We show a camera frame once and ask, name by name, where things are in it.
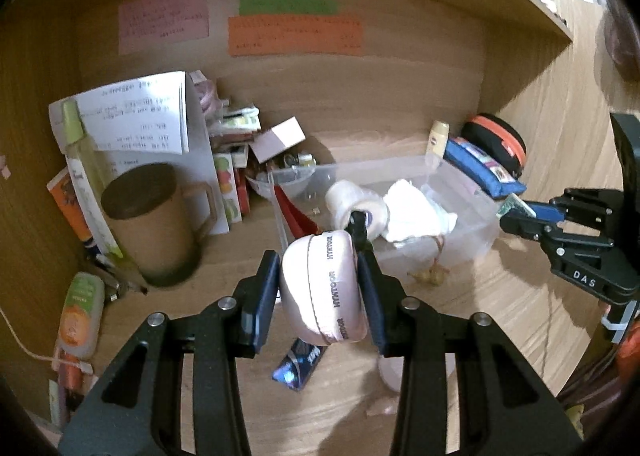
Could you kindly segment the green banknote item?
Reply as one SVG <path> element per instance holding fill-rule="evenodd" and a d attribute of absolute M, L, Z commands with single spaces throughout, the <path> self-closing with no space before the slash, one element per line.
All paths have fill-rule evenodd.
<path fill-rule="evenodd" d="M 519 216 L 528 216 L 529 218 L 536 218 L 537 216 L 536 211 L 514 193 L 506 196 L 506 199 L 498 208 L 496 216 L 498 219 L 501 219 L 510 212 L 515 212 Z"/>

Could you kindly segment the yellow gourd charm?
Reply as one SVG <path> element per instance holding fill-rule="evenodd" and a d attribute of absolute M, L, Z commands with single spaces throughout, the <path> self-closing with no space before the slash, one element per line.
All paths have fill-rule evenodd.
<path fill-rule="evenodd" d="M 440 263 L 440 257 L 446 245 L 446 237 L 442 235 L 433 236 L 432 239 L 437 247 L 437 254 L 427 268 L 421 268 L 416 272 L 409 272 L 408 275 L 419 284 L 440 286 L 445 283 L 449 270 Z"/>

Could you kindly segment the white round plastic lid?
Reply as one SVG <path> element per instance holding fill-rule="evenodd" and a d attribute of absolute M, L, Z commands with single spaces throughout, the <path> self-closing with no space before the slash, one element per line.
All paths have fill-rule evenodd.
<path fill-rule="evenodd" d="M 446 374 L 450 376 L 456 369 L 456 357 L 453 353 L 445 354 Z M 399 393 L 401 390 L 402 371 L 404 370 L 403 358 L 378 358 L 378 373 L 386 387 Z"/>

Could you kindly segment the pink round zip case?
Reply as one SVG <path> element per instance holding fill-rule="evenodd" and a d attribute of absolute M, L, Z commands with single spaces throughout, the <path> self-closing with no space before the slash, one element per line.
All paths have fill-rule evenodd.
<path fill-rule="evenodd" d="M 294 240 L 283 255 L 280 293 L 288 324 L 306 343 L 329 346 L 367 335 L 355 250 L 345 231 Z"/>

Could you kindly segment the blue patchwork pouch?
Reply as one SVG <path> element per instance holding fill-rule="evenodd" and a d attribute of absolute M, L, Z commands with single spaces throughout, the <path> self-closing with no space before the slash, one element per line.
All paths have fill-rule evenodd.
<path fill-rule="evenodd" d="M 521 195 L 526 191 L 526 186 L 514 179 L 498 161 L 464 138 L 450 138 L 444 158 L 492 199 Z"/>

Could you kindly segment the black orange round case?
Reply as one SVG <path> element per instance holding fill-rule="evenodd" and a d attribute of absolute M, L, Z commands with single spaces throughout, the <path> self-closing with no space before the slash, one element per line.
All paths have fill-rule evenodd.
<path fill-rule="evenodd" d="M 498 161 L 514 179 L 521 177 L 526 165 L 526 144 L 506 120 L 480 112 L 462 126 L 461 136 Z"/>

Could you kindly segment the orange green lotion tube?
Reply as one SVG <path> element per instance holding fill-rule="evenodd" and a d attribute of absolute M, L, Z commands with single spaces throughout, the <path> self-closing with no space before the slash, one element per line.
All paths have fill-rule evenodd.
<path fill-rule="evenodd" d="M 91 273 L 78 272 L 64 300 L 58 344 L 66 353 L 87 361 L 98 343 L 105 300 L 103 280 Z"/>

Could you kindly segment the clear plastic storage bin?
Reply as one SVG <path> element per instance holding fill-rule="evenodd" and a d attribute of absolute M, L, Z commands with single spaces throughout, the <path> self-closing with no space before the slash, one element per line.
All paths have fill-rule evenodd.
<path fill-rule="evenodd" d="M 433 154 L 276 170 L 267 196 L 278 195 L 322 232 L 363 212 L 378 264 L 400 280 L 438 285 L 498 236 L 496 203 Z"/>

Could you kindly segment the blue foil packet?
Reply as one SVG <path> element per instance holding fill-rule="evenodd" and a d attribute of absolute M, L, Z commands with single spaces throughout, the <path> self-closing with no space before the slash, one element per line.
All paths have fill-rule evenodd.
<path fill-rule="evenodd" d="M 299 392 L 306 387 L 324 352 L 325 346 L 315 346 L 302 339 L 296 339 L 272 372 L 271 378 L 288 389 Z"/>

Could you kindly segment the orange book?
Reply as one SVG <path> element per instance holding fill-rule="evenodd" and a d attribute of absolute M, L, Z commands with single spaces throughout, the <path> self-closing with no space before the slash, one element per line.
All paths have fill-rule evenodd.
<path fill-rule="evenodd" d="M 47 184 L 47 190 L 78 239 L 86 248 L 91 247 L 94 244 L 93 236 L 80 208 L 67 167 Z"/>

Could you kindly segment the clear glass bowl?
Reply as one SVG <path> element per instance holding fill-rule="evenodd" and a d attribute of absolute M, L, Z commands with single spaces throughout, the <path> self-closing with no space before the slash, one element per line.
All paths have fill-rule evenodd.
<path fill-rule="evenodd" d="M 247 168 L 245 179 L 250 188 L 262 198 L 270 200 L 273 198 L 272 188 L 280 186 L 288 198 L 294 199 L 306 190 L 314 172 L 314 167 L 291 167 L 271 171 Z"/>

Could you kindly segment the tall white green bottle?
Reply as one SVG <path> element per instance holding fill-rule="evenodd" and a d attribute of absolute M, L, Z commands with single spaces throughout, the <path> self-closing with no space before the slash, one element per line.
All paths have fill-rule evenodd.
<path fill-rule="evenodd" d="M 106 222 L 101 206 L 101 196 L 108 182 L 102 159 L 85 130 L 77 102 L 68 98 L 62 103 L 61 112 L 65 157 L 80 208 L 101 254 L 122 259 L 124 253 Z"/>

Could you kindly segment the small pink white box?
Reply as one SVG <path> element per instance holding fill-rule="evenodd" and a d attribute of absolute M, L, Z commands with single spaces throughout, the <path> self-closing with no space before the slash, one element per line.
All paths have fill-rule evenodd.
<path fill-rule="evenodd" d="M 250 143 L 258 164 L 278 156 L 306 140 L 306 135 L 295 117 L 288 118 L 254 137 Z"/>

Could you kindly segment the white printed receipt paper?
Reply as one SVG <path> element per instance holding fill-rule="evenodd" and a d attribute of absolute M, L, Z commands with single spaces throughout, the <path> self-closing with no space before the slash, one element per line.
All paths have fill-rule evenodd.
<path fill-rule="evenodd" d="M 185 72 L 119 81 L 71 99 L 99 152 L 189 151 Z"/>

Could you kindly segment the green sticky note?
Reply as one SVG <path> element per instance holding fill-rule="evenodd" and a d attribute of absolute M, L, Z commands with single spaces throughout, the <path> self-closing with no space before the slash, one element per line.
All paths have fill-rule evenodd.
<path fill-rule="evenodd" d="M 239 16 L 336 15 L 339 12 L 340 7 L 335 0 L 239 0 Z"/>

